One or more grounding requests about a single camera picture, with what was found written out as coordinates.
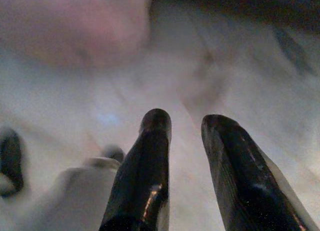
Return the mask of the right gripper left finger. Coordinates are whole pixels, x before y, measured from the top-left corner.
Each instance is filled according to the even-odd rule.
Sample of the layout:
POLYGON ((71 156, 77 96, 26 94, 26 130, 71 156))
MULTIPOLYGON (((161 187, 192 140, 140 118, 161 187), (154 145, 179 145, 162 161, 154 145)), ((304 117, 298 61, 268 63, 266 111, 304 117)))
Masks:
POLYGON ((167 231, 170 222, 169 151, 172 122, 159 108, 148 111, 120 165, 101 231, 167 231))

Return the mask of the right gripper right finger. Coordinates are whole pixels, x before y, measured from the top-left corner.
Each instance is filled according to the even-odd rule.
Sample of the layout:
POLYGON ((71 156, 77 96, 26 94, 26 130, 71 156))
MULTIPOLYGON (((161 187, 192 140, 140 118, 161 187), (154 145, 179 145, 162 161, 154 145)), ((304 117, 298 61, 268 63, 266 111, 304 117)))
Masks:
POLYGON ((316 231, 277 165, 235 120, 206 115, 201 137, 227 231, 316 231))

